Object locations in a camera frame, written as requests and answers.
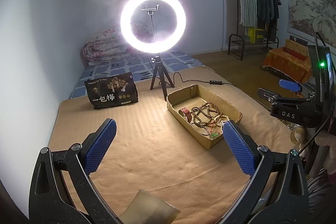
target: ring light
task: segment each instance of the ring light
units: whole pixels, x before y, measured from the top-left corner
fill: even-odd
[[[148,53],[160,53],[169,50],[174,46],[182,37],[185,29],[186,19],[182,5],[178,0],[161,0],[169,4],[176,14],[177,25],[174,33],[163,41],[154,43],[144,43],[138,40],[131,29],[131,18],[135,9],[144,1],[147,0],[130,0],[124,7],[121,13],[121,32],[125,40],[134,48]]]

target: metal screw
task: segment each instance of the metal screw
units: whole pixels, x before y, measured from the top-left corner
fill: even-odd
[[[260,146],[259,146],[259,150],[260,150],[261,152],[267,152],[267,151],[268,151],[268,147],[267,147],[266,145],[260,145]]]
[[[292,150],[291,150],[291,154],[292,154],[293,156],[297,156],[297,155],[299,154],[299,152],[296,151],[295,149],[292,149]]]
[[[47,147],[44,147],[41,149],[41,154],[45,154],[46,152],[48,152],[48,148]]]
[[[75,143],[73,146],[71,146],[72,151],[78,151],[81,148],[81,145],[79,143]]]

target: beige blanket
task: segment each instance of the beige blanket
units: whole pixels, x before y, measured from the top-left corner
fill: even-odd
[[[181,71],[184,80],[220,80],[205,67]],[[249,179],[225,140],[205,150],[168,111],[158,80],[149,90],[150,80],[137,82],[139,102],[95,110],[88,97],[65,100],[49,147],[66,150],[95,132],[106,118],[117,122],[117,135],[97,172],[92,173],[95,186],[111,209],[121,214],[139,189],[163,199],[181,210],[176,224],[215,223],[230,207]],[[287,153],[292,147],[289,129],[244,92],[230,85],[182,83],[175,76],[175,88],[202,84],[229,101],[243,114],[239,127],[258,145]],[[78,209],[82,204],[69,179],[64,176]]]

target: wooden bead necklace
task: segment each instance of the wooden bead necklace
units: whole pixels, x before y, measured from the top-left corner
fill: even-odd
[[[219,111],[219,109],[217,108],[217,106],[213,103],[205,103],[203,105],[201,105],[201,107],[193,107],[191,108],[190,111],[193,115],[193,122],[196,126],[204,128],[205,126],[207,126],[208,124],[211,123],[212,120],[214,120],[214,123],[217,126],[220,126],[220,118],[226,118],[226,120],[229,120],[229,117],[224,115],[222,112]],[[210,115],[210,112],[213,113],[217,113],[217,115],[215,117]],[[198,116],[199,114],[203,114],[205,117],[207,117],[209,119],[209,121],[204,122],[200,119],[200,117]]]

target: watch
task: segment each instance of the watch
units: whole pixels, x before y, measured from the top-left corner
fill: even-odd
[[[191,116],[191,113],[190,113],[189,109],[187,109],[187,108],[184,107],[184,108],[180,109],[180,110],[178,111],[178,113],[179,113],[182,117],[186,118],[186,120],[187,120],[188,123],[191,122],[191,120],[192,120],[192,116]]]

